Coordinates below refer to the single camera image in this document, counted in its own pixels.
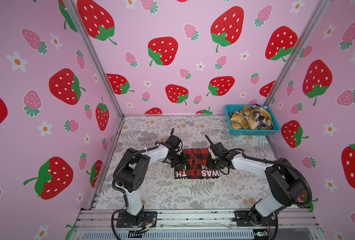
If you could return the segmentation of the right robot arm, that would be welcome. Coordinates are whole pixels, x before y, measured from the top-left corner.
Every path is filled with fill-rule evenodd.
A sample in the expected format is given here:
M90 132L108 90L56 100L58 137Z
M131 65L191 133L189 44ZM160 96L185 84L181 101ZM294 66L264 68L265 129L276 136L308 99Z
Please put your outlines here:
M249 220L255 226L261 226L271 215L287 207L309 207L312 202L312 191L306 178L286 159L257 159L247 156L242 150L210 150L210 155L210 169L243 170L267 179L270 193L250 208Z

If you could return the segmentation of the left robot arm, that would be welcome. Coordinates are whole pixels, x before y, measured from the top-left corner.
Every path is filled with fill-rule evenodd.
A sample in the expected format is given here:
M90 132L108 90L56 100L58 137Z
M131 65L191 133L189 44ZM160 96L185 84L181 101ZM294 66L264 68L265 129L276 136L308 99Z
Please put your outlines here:
M125 220L131 226L139 226L144 219L144 206L140 199L140 187L144 182L147 168L157 161L180 164L185 161L181 154L182 142L165 143L157 141L155 146L135 150L127 149L117 165L112 180L112 188L122 193Z

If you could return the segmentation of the red black plaid shirt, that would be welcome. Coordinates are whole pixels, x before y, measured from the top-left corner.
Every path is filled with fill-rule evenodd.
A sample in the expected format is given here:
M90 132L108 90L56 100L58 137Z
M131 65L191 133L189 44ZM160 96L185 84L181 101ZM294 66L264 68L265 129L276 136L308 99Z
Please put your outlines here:
M184 162L174 167L175 179L218 179L219 170L209 169L211 154L208 149L183 149Z

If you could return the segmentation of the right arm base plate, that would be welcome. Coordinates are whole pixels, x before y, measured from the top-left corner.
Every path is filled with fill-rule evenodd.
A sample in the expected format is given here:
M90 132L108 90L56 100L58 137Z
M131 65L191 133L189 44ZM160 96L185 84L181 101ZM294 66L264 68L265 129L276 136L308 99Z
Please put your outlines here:
M238 227L271 227L275 226L277 219L274 214L262 217L258 212L234 211L234 218Z

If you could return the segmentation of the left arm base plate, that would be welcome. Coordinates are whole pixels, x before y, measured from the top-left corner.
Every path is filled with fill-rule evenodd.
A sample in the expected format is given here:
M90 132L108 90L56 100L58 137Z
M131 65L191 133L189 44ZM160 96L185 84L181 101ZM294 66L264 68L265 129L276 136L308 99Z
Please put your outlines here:
M122 211L118 217L114 217L117 228L145 228L155 227L157 222L157 212L140 212L138 215L130 215L127 211Z

